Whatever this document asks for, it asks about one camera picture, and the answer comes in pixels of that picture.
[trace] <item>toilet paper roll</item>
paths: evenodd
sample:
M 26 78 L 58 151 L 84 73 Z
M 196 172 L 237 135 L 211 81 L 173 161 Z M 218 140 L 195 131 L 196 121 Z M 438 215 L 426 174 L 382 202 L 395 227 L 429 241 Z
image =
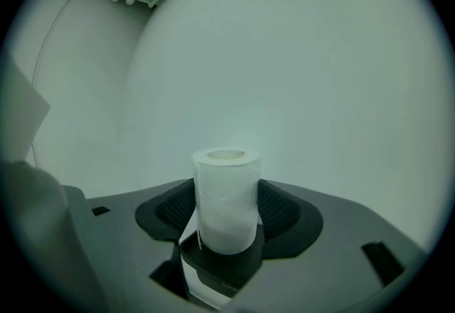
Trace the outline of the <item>toilet paper roll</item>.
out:
M 218 147 L 191 158 L 200 239 L 216 253 L 241 253 L 256 236 L 259 154 Z

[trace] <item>gray platform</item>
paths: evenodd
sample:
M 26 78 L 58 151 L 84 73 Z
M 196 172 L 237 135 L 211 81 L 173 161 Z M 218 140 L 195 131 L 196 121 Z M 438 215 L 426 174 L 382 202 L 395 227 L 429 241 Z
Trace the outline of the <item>gray platform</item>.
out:
M 78 238 L 106 292 L 111 312 L 207 312 L 149 278 L 171 259 L 173 243 L 152 240 L 134 219 L 141 203 L 184 181 L 88 200 L 79 189 L 65 187 Z M 382 288 L 362 245 L 382 241 L 408 271 L 424 258 L 409 238 L 365 206 L 298 186 L 270 183 L 315 205 L 323 215 L 323 230 L 296 258 L 263 261 L 221 312 L 355 310 L 356 304 L 358 308 L 394 289 L 394 283 Z M 91 209 L 99 206 L 110 212 L 95 217 Z

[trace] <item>white wall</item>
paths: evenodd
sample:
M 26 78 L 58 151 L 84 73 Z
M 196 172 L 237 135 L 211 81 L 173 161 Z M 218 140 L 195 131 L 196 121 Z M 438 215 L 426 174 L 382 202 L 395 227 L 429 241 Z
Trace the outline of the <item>white wall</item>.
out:
M 67 0 L 27 0 L 8 48 L 31 81 L 46 34 Z M 125 192 L 118 128 L 127 70 L 150 10 L 71 0 L 45 50 L 36 87 L 51 109 L 35 138 L 40 167 L 86 196 Z
M 363 203 L 430 249 L 455 155 L 447 46 L 427 0 L 166 0 L 130 69 L 129 184 L 246 147 L 265 179 Z

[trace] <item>cable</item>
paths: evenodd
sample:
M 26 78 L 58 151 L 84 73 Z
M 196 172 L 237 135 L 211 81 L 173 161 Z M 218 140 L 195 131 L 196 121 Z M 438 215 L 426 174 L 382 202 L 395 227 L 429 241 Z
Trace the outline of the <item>cable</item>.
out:
M 50 28 L 49 28 L 47 34 L 45 35 L 43 44 L 41 45 L 40 52 L 39 52 L 38 57 L 36 59 L 35 68 L 33 69 L 33 77 L 32 77 L 32 81 L 31 81 L 31 84 L 32 84 L 33 87 L 36 87 L 36 81 L 38 79 L 38 74 L 39 74 L 39 70 L 40 70 L 40 67 L 41 67 L 41 61 L 43 59 L 44 53 L 45 53 L 46 48 L 48 46 L 48 42 L 49 42 L 50 36 L 52 35 L 52 32 L 55 29 L 55 25 L 57 24 L 58 19 L 60 18 L 60 16 L 64 12 L 65 8 L 67 7 L 67 5 L 70 2 L 71 2 L 71 0 L 67 0 L 65 2 L 63 7 L 61 8 L 61 10 L 58 12 L 57 16 L 54 18 L 54 21 L 50 25 Z M 38 153 L 36 151 L 36 145 L 35 145 L 34 141 L 31 144 L 31 149 L 32 149 L 32 152 L 33 152 L 33 158 L 35 159 L 36 167 L 39 168 L 40 166 L 39 166 L 39 161 L 38 161 Z

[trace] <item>black border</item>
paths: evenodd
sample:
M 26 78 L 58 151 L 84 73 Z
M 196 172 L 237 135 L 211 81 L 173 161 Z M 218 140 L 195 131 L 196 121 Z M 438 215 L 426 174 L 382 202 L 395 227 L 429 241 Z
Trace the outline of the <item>black border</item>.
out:
M 22 1 L 2 1 L 0 25 L 2 43 Z M 430 1 L 437 10 L 449 34 L 453 50 L 454 2 L 452 0 Z M 6 188 L 4 178 L 0 179 L 0 188 Z M 453 257 L 455 256 L 454 245 L 451 244 L 451 239 L 454 236 L 454 224 L 454 211 L 452 210 L 444 234 L 434 249 L 434 252 L 430 255 L 427 263 L 404 292 L 386 309 L 387 312 L 396 312 L 399 310 L 406 312 L 415 307 L 419 307 L 422 310 L 431 309 L 435 312 L 443 312 L 454 305 L 452 303 L 453 291 L 451 288 L 451 278 L 454 272 Z M 4 253 L 2 261 L 4 263 L 4 271 L 6 271 L 3 276 L 6 286 L 4 288 L 4 301 L 2 304 L 5 307 L 8 304 L 13 304 L 15 309 L 45 307 L 47 309 L 58 309 L 59 312 L 71 311 L 71 307 L 67 306 L 42 283 L 40 277 L 22 256 L 6 223 L 4 213 L 0 215 L 0 227 L 3 238 L 2 250 Z

